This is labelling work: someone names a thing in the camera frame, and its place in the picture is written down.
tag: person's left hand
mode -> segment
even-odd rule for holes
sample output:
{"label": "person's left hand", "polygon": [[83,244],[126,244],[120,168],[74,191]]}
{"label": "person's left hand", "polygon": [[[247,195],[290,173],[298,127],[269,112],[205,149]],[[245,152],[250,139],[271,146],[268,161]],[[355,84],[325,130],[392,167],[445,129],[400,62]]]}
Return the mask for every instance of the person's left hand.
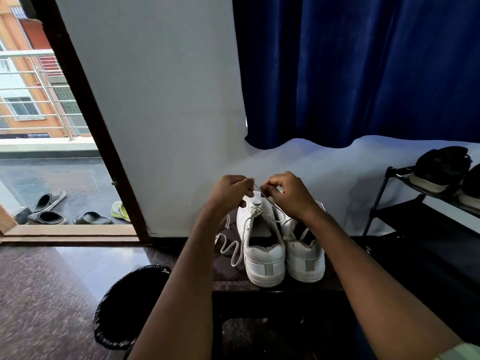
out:
{"label": "person's left hand", "polygon": [[243,196],[254,196],[254,180],[243,175],[224,175],[215,184],[205,208],[224,218],[235,208],[245,207]]}

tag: wooden door frame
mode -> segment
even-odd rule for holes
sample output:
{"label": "wooden door frame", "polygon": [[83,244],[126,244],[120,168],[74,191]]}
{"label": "wooden door frame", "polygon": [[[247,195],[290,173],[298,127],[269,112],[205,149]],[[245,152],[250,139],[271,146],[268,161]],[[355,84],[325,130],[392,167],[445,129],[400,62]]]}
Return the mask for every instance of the wooden door frame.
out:
{"label": "wooden door frame", "polygon": [[112,179],[112,184],[117,189],[118,195],[128,211],[138,240],[142,244],[150,244],[152,239],[148,234],[145,218],[142,215],[118,152],[113,145],[57,3],[55,0],[30,1],[36,17],[43,23],[45,35],[55,52],[58,63],[103,158],[106,169]]}

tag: white sneaker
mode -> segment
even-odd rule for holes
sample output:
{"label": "white sneaker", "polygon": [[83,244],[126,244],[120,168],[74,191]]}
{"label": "white sneaker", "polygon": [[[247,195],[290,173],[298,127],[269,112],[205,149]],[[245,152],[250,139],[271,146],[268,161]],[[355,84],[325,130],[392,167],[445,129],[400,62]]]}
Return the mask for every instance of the white sneaker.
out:
{"label": "white sneaker", "polygon": [[232,266],[237,266],[244,256],[248,278],[259,287],[274,287],[285,277],[285,244],[280,235],[272,205],[261,193],[243,197],[245,208],[237,211],[237,229],[241,238],[240,257]]}
{"label": "white sneaker", "polygon": [[[324,205],[317,204],[325,211]],[[310,230],[273,206],[286,247],[286,269],[299,282],[314,283],[325,274],[325,251]]]}

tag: person's right hand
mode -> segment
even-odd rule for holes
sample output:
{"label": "person's right hand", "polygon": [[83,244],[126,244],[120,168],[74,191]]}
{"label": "person's right hand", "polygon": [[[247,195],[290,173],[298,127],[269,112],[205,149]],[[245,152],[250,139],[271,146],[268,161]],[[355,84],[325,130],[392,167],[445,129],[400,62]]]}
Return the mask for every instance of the person's right hand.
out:
{"label": "person's right hand", "polygon": [[[282,187],[282,192],[277,189],[278,186]],[[319,209],[302,179],[291,172],[271,176],[260,189],[265,196],[272,197],[283,212],[297,221],[305,223],[307,217]]]}

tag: balcony floor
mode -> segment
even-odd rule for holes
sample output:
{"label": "balcony floor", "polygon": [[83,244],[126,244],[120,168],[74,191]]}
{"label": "balcony floor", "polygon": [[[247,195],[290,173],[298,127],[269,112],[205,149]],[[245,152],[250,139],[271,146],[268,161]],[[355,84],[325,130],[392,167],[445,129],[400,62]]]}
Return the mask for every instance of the balcony floor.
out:
{"label": "balcony floor", "polygon": [[102,158],[0,159],[0,181],[22,206],[31,209],[43,194],[65,190],[66,198],[53,210],[69,224],[87,211],[111,217],[112,204],[120,200]]}

